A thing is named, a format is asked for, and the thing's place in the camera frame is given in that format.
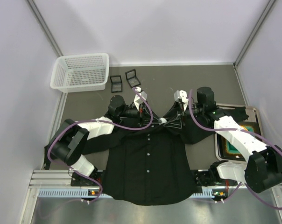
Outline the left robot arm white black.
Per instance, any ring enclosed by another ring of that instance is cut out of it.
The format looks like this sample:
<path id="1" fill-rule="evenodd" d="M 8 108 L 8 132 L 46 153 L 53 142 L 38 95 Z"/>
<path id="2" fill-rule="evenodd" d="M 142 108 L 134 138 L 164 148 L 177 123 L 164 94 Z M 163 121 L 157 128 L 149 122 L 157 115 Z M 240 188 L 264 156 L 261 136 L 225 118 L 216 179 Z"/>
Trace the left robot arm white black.
<path id="1" fill-rule="evenodd" d="M 115 128 L 128 131 L 141 131 L 153 124 L 165 124 L 166 119 L 159 118 L 148 107 L 147 94 L 135 95 L 134 101 L 126 105 L 121 95 L 113 96 L 107 113 L 86 122 L 65 120 L 45 147 L 46 157 L 52 161 L 58 159 L 84 178 L 98 177 L 98 169 L 84 156 L 84 148 L 89 140 L 111 136 Z"/>

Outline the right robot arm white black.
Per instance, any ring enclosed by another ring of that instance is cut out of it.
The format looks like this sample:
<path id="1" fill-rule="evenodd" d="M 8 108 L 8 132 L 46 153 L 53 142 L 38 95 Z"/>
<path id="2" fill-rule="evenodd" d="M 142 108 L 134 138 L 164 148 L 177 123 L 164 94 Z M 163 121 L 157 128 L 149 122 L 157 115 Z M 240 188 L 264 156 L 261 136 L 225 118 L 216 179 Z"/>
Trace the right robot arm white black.
<path id="1" fill-rule="evenodd" d="M 245 107 L 228 110 L 219 107 L 210 87 L 197 89 L 195 103 L 183 90 L 174 93 L 174 101 L 164 124 L 178 129 L 185 144 L 196 144 L 215 133 L 238 150 L 245 160 L 213 163 L 208 176 L 199 177 L 203 185 L 229 179 L 245 183 L 253 192 L 261 193 L 282 183 L 282 151 L 239 125 L 248 118 Z"/>

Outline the black button shirt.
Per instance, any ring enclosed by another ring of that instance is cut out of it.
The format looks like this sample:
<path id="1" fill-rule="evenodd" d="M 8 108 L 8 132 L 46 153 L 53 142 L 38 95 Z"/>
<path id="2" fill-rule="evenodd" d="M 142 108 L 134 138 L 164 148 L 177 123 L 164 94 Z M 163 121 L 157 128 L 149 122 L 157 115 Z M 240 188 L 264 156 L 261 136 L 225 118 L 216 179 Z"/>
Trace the black button shirt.
<path id="1" fill-rule="evenodd" d="M 137 205 L 178 203 L 196 192 L 178 129 L 153 124 L 141 131 L 115 128 L 89 140 L 84 156 L 98 169 L 104 193 Z"/>

